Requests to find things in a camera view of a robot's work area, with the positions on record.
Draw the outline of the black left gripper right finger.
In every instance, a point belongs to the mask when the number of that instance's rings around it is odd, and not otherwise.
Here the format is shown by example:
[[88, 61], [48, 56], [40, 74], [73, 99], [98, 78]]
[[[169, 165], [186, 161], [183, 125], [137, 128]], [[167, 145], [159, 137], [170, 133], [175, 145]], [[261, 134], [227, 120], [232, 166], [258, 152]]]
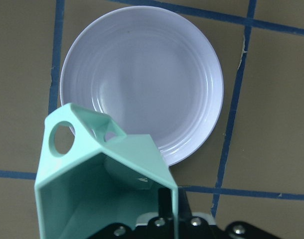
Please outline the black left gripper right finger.
[[183, 187], [178, 188], [178, 218], [187, 220], [192, 217], [186, 191]]

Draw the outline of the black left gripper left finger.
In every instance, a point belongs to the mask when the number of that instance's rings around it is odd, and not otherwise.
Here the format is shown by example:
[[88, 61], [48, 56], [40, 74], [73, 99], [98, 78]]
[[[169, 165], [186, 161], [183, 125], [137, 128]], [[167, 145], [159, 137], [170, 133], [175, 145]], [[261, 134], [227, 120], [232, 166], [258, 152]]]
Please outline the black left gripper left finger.
[[169, 188], [158, 189], [158, 215], [164, 219], [172, 218], [172, 201]]

